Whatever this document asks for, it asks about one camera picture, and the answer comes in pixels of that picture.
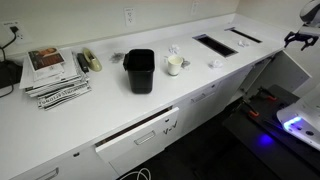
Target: white cup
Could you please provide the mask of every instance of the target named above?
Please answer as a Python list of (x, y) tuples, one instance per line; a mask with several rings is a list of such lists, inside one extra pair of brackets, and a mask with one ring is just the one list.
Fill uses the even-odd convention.
[(181, 69), (181, 64), (183, 63), (183, 58), (177, 55), (171, 55), (168, 58), (168, 73), (171, 76), (176, 76), (179, 74)]

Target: white machine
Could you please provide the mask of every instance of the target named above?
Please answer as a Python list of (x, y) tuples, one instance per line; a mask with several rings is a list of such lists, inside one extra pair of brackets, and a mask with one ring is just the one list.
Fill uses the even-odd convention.
[[(295, 40), (305, 41), (303, 50), (314, 45), (320, 36), (320, 0), (305, 5), (300, 17), (304, 26), (298, 33), (291, 32), (285, 41), (286, 46)], [(279, 110), (277, 117), (285, 131), (320, 150), (320, 84), (296, 103)]]
[(304, 22), (304, 25), (297, 33), (290, 32), (285, 38), (287, 47), (293, 41), (304, 42), (305, 45), (301, 48), (303, 51), (309, 46), (313, 46), (320, 36), (320, 0), (312, 0), (306, 4), (301, 12), (300, 18)]

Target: black trash bin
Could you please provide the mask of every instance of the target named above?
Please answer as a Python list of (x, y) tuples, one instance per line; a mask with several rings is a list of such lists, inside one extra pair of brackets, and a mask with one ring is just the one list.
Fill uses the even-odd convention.
[(150, 49), (134, 49), (126, 54), (123, 67), (128, 71), (131, 90), (136, 94), (152, 91), (154, 52)]

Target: dark floor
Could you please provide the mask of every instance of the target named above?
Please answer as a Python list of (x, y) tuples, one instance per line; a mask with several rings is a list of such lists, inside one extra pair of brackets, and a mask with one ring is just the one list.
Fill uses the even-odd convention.
[(226, 108), (133, 171), (148, 168), (152, 180), (278, 179), (222, 126), (231, 109)]

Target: wall outlet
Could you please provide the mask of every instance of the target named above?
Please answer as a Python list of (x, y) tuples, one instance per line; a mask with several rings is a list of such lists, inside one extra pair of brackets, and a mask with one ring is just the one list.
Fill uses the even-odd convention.
[(134, 8), (124, 8), (124, 17), (126, 19), (126, 26), (133, 26), (136, 24), (136, 12)]
[(28, 34), (27, 30), (24, 28), (24, 26), (17, 20), (14, 21), (4, 21), (1, 22), (2, 26), (4, 29), (7, 31), (9, 36), (11, 38), (14, 37), (14, 34), (12, 33), (10, 27), (16, 26), (19, 31), (17, 31), (17, 39), (15, 40), (16, 44), (25, 44), (25, 43), (30, 43), (32, 42), (31, 36)]
[(191, 5), (191, 15), (192, 16), (197, 14), (199, 4), (200, 4), (199, 0), (195, 0), (192, 2), (192, 5)]

